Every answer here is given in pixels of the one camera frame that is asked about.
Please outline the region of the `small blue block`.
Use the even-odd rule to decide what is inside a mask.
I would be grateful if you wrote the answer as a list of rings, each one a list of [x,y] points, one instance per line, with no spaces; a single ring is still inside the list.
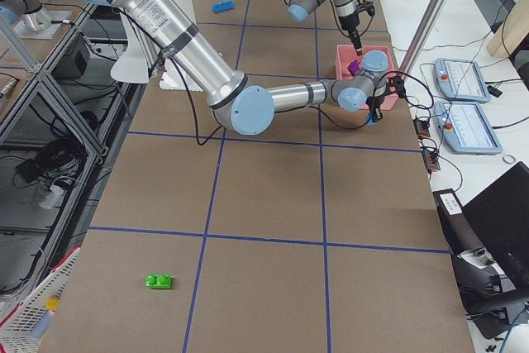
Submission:
[[[373,126],[373,125],[375,125],[376,123],[377,123],[377,121],[374,120],[373,117],[372,117],[371,115],[368,115],[368,116],[366,117],[366,125],[367,125],[367,126]]]

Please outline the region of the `purple block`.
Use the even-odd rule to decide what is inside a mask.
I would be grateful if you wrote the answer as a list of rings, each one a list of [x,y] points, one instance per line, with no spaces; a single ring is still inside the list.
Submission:
[[[361,67],[361,62],[359,60],[354,60],[348,64],[347,70],[351,76],[355,76],[361,70]]]

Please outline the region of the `pink plastic box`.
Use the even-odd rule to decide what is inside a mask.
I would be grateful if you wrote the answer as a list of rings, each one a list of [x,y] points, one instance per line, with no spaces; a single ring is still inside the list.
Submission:
[[[351,76],[347,66],[354,60],[359,60],[362,67],[355,76]],[[385,93],[386,81],[393,77],[393,74],[382,77],[393,70],[393,60],[387,46],[366,45],[363,54],[357,55],[353,45],[338,45],[335,70],[340,84],[338,89],[332,90],[333,98],[346,111],[367,110],[370,97],[385,96],[382,111],[391,110],[398,100],[396,94]]]

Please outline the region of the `far blue teach pendant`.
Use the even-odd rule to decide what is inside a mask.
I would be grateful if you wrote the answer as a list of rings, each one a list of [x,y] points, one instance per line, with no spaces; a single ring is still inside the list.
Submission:
[[[439,58],[434,64],[436,86],[450,100],[487,103],[490,94],[476,61]]]

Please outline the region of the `blue teach pendant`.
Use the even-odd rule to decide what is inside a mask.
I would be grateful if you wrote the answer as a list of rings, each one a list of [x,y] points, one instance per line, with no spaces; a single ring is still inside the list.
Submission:
[[[437,101],[434,118],[441,140],[463,155],[497,155],[503,148],[479,103]]]
[[[436,86],[450,100],[487,103],[490,94],[476,61],[439,58],[434,64]]]

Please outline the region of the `near blue teach pendant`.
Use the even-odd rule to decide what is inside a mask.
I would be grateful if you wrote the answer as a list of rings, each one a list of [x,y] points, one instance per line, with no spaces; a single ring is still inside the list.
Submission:
[[[437,101],[434,118],[441,140],[463,155],[497,155],[503,148],[479,103]]]

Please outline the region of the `long blue four-stud block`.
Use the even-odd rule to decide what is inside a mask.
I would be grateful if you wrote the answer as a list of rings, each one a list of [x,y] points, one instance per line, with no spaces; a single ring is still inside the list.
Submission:
[[[212,12],[215,14],[227,12],[235,8],[233,0],[223,0],[212,4]]]

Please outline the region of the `black laptop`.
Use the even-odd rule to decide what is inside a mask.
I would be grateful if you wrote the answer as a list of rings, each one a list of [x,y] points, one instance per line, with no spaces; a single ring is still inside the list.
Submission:
[[[452,189],[433,197],[467,316],[499,336],[528,306],[528,168],[516,163],[467,204]]]

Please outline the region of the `green block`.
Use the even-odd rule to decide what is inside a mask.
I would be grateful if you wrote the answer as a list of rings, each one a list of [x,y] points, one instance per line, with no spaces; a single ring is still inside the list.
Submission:
[[[171,289],[173,277],[170,274],[148,274],[145,277],[145,286],[148,289]]]

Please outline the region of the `white plastic basket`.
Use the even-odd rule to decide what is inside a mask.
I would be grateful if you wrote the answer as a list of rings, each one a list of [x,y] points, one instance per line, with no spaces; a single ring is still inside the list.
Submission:
[[[80,245],[77,245],[1,320],[1,352],[39,350],[79,252]]]

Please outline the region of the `aluminium frame post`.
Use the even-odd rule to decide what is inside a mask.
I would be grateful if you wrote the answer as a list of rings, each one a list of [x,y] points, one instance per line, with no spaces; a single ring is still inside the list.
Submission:
[[[447,0],[430,0],[427,9],[418,25],[416,33],[407,49],[407,52],[400,64],[399,70],[403,73],[410,74],[413,66],[422,52],[427,38],[430,35],[436,19],[439,17],[442,8],[445,6]]]

